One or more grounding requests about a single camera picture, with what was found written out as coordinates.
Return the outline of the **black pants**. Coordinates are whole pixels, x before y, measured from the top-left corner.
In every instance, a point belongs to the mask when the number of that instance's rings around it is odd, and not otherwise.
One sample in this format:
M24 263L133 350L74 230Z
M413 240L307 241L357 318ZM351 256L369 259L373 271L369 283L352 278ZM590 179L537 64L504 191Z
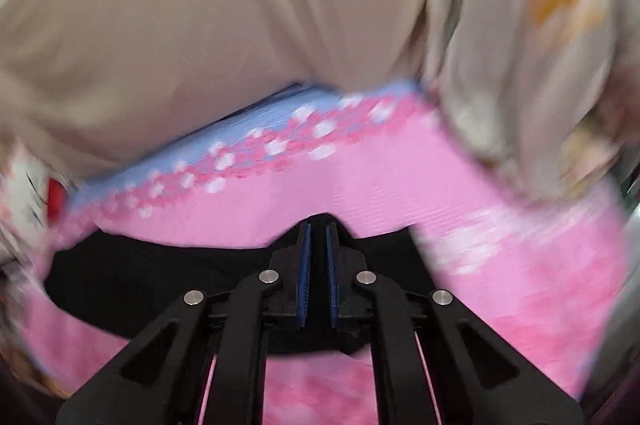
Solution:
M265 270L278 249L305 244L299 254L308 269L303 286L309 291L305 320L297 331L278 331L269 341L273 355L338 350L356 353L368 344L366 333L338 333L330 319L329 276L334 249L356 249L366 266L394 280L401 289L425 296L435 287L408 229L373 237L355 237L331 214L299 221L264 247L207 249L145 242L96 230L89 237L55 253L43 286L58 308L98 329L133 338L179 296L191 289L207 295L235 289L251 273Z

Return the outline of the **pink rose bedsheet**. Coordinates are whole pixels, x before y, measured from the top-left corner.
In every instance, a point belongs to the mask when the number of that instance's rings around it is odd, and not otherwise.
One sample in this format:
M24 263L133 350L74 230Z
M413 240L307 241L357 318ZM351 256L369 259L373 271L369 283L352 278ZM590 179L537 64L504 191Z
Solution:
M318 214L355 237L409 229L434 282L579 405L626 275L615 194L598 185L576 202L518 203L462 154L408 84L348 97L288 93L87 182L32 263L15 316L21 338L71 398L134 337L50 300L43 281L55 253L96 230L254 249ZM351 355L277 356L268 341L259 424L382 424L368 338Z

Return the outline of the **white cartoon face pillow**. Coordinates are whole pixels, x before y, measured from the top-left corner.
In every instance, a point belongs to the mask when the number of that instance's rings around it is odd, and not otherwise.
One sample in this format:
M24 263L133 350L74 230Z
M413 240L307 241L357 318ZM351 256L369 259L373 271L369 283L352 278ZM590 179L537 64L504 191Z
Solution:
M65 175L16 144L1 166L1 266L28 263L74 189Z

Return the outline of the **beige blanket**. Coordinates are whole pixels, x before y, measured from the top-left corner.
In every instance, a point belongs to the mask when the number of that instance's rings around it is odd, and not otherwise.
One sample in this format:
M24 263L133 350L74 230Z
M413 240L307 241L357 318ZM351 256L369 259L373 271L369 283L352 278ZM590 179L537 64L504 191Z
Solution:
M1 0L1 142L74 178L295 83L418 73L426 0Z

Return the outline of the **light floral cloth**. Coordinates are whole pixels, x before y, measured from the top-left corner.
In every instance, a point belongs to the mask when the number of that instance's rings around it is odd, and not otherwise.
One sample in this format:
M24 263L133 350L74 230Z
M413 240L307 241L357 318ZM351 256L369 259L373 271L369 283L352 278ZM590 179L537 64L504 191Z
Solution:
M639 0L427 0L423 73L518 194L580 196L639 139Z

